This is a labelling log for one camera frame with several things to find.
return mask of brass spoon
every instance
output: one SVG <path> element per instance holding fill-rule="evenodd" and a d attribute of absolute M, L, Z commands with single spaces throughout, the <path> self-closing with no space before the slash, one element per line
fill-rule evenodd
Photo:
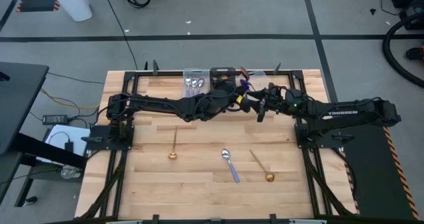
<path fill-rule="evenodd" d="M 178 127 L 175 127 L 174 145 L 172 146 L 172 152 L 170 153 L 170 155 L 168 155 L 168 158 L 170 160 L 176 160 L 177 159 L 177 154 L 175 153 L 175 143 L 177 141 L 177 129 L 178 129 Z"/>
<path fill-rule="evenodd" d="M 259 161 L 258 157 L 256 157 L 256 155 L 254 155 L 253 151 L 252 150 L 249 150 L 249 151 L 252 153 L 253 158 L 258 162 L 258 164 L 260 165 L 260 167 L 265 171 L 265 173 L 266 173 L 266 181 L 268 181 L 268 182 L 274 181 L 275 175 L 273 173 L 271 173 L 271 172 L 266 171 L 264 165 Z"/>

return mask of spoon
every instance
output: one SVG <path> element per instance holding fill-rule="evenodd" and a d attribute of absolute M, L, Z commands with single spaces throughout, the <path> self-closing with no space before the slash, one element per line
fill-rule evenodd
<path fill-rule="evenodd" d="M 175 127 L 174 145 L 172 146 L 172 152 L 170 153 L 170 155 L 168 155 L 168 158 L 170 160 L 176 160 L 177 159 L 177 154 L 175 153 L 175 143 L 177 141 L 177 129 L 178 129 L 178 127 Z"/>
<path fill-rule="evenodd" d="M 200 78 L 198 81 L 197 81 L 197 86 L 198 86 L 198 90 L 197 90 L 197 94 L 200 94 L 200 88 L 203 86 L 203 84 L 205 83 L 205 80 L 203 79 L 203 78 Z"/>
<path fill-rule="evenodd" d="M 268 182 L 274 181 L 275 175 L 273 173 L 271 173 L 271 172 L 266 171 L 264 165 L 259 161 L 259 158 L 256 157 L 256 155 L 254 155 L 254 153 L 253 153 L 252 150 L 250 150 L 250 152 L 252 153 L 253 158 L 258 162 L 258 164 L 260 165 L 260 167 L 265 171 L 265 173 L 266 173 L 266 177 L 265 177 L 266 178 L 266 181 L 268 181 Z"/>
<path fill-rule="evenodd" d="M 186 78 L 185 79 L 185 86 L 187 87 L 187 90 L 185 91 L 186 97 L 190 95 L 190 85 L 191 85 L 191 78 Z"/>
<path fill-rule="evenodd" d="M 226 148 L 223 148 L 223 150 L 221 151 L 221 154 L 223 155 L 223 158 L 228 161 L 228 165 L 230 166 L 230 170 L 231 170 L 231 173 L 233 174 L 234 181 L 236 183 L 240 182 L 239 177 L 237 176 L 236 170 L 234 169 L 233 163 L 231 163 L 231 160 L 230 160 L 230 151 L 228 151 Z"/>
<path fill-rule="evenodd" d="M 194 89 L 196 88 L 196 86 L 197 86 L 197 80 L 193 79 L 191 81 L 191 87 L 193 88 L 193 95 L 194 95 Z"/>

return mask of concrete floor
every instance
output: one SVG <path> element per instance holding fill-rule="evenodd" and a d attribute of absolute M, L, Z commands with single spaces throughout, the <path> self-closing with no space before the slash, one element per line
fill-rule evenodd
<path fill-rule="evenodd" d="M 0 17 L 12 0 L 0 0 Z M 56 12 L 11 13 L 2 38 L 121 36 L 122 32 L 107 0 L 89 0 L 93 18 L 76 23 L 63 8 Z M 129 42 L 138 67 L 158 61 L 165 69 L 244 66 L 281 69 L 317 68 L 320 56 L 313 39 L 216 39 L 172 40 L 169 35 L 195 34 L 313 34 L 304 0 L 152 0 L 144 9 L 133 9 L 125 0 L 111 0 L 126 35 L 140 36 Z M 399 19 L 380 10 L 380 0 L 311 0 L 321 34 L 385 34 Z M 373 16 L 370 9 L 377 9 Z M 397 33 L 411 33 L 403 28 Z M 148 40 L 145 35 L 163 36 Z M 339 101 L 381 96 L 395 103 L 403 121 L 391 128 L 392 138 L 421 218 L 424 218 L 424 148 L 421 141 L 421 104 L 424 90 L 397 75 L 384 60 L 381 40 L 324 40 L 323 47 Z M 423 65 L 403 58 L 405 50 L 421 46 L 420 40 L 392 42 L 395 57 L 424 78 Z M 125 41 L 0 42 L 0 60 L 44 64 L 50 71 L 84 80 L 103 81 L 108 70 L 133 70 L 134 62 Z M 47 76 L 43 88 L 81 106 L 99 102 L 102 85 L 83 84 Z M 40 94 L 31 110 L 35 115 L 67 113 Z M 28 116 L 21 132 L 41 139 L 47 127 Z M 17 176 L 27 172 L 19 168 Z M 14 208 L 23 180 L 15 180 L 0 205 L 0 223 L 45 223 L 74 216 L 79 185 L 35 181 L 30 194 L 36 205 Z"/>

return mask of blue handle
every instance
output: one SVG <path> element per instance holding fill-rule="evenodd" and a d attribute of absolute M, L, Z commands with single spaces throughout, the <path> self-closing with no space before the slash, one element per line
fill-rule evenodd
<path fill-rule="evenodd" d="M 230 160 L 228 160 L 228 164 L 230 165 L 230 170 L 231 170 L 231 173 L 233 174 L 234 181 L 237 183 L 240 182 L 239 177 L 237 176 L 237 172 L 234 169 L 234 166 Z"/>

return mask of wooden table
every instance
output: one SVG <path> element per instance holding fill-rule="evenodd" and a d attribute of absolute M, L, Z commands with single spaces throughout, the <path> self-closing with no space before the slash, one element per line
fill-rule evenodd
<path fill-rule="evenodd" d="M 308 95 L 327 101 L 319 70 L 304 70 Z M 101 107 L 120 93 L 124 71 L 108 72 Z M 268 76 L 270 82 L 289 87 L 287 76 Z M 143 77 L 138 90 L 154 97 L 181 97 L 182 77 Z M 301 150 L 296 145 L 295 119 L 267 112 L 264 122 L 256 113 L 224 113 L 208 121 L 186 123 L 175 115 L 138 112 L 134 115 L 134 145 L 129 152 L 119 219 L 265 219 L 313 217 Z M 99 124 L 106 125 L 105 113 Z M 177 160 L 169 160 L 174 131 Z M 227 148 L 240 178 L 236 184 L 221 150 Z M 252 149 L 274 182 L 252 157 Z M 101 151 L 87 163 L 76 216 L 86 212 L 105 184 L 110 151 Z M 329 187 L 344 206 L 355 212 L 344 162 L 331 150 L 321 157 Z M 109 196 L 111 214 L 114 191 Z M 321 192 L 317 192 L 322 202 Z"/>

